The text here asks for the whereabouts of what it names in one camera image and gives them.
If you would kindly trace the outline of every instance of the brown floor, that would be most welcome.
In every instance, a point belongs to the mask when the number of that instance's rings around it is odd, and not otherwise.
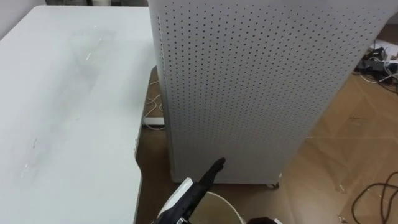
[[[149,97],[157,88],[150,88]],[[279,190],[216,185],[212,191],[230,201],[245,220],[269,216],[283,224],[355,223],[355,197],[365,186],[384,182],[398,171],[397,140],[398,95],[352,75],[285,168]],[[151,223],[178,186],[170,180],[163,131],[143,129],[137,161],[142,171],[137,223]],[[398,177],[391,182],[398,184]],[[380,193],[375,187],[359,201],[356,214],[361,223],[381,223]],[[389,223],[398,223],[397,203]]]

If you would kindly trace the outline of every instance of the white table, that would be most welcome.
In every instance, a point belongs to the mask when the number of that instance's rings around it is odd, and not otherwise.
[[[0,41],[0,223],[133,223],[147,8],[39,6]]]

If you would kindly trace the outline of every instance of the white wall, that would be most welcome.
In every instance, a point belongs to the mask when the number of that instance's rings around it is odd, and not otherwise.
[[[0,39],[2,39],[33,7],[45,0],[0,0]]]

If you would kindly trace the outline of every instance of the white cable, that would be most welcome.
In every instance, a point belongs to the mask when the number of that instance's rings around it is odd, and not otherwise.
[[[149,102],[146,102],[146,105],[151,105],[151,104],[154,103],[155,106],[154,106],[152,109],[150,109],[150,110],[145,114],[144,118],[148,117],[148,115],[150,115],[150,114],[157,108],[156,100],[157,100],[159,97],[160,97],[160,94],[158,94],[154,99],[151,99],[151,98],[147,97],[147,100],[149,100]],[[153,128],[153,127],[149,126],[148,124],[146,124],[144,119],[142,120],[142,123],[144,123],[144,125],[145,125],[147,128],[149,128],[149,129],[151,129],[151,130],[154,130],[154,131],[161,131],[161,130],[164,129],[164,127],[163,127],[163,128]]]
[[[379,83],[379,82],[383,82],[384,80],[386,80],[386,79],[388,79],[388,78],[391,78],[391,77],[397,78],[396,76],[398,76],[398,73],[396,73],[396,74],[391,74],[391,75],[386,76],[385,78],[382,78],[382,79],[380,79],[380,80],[378,80],[378,81],[368,80],[368,79],[365,78],[362,74],[359,74],[359,75],[361,76],[361,78],[362,78],[363,80],[365,80],[365,81],[367,81],[367,82],[369,82],[369,83]]]

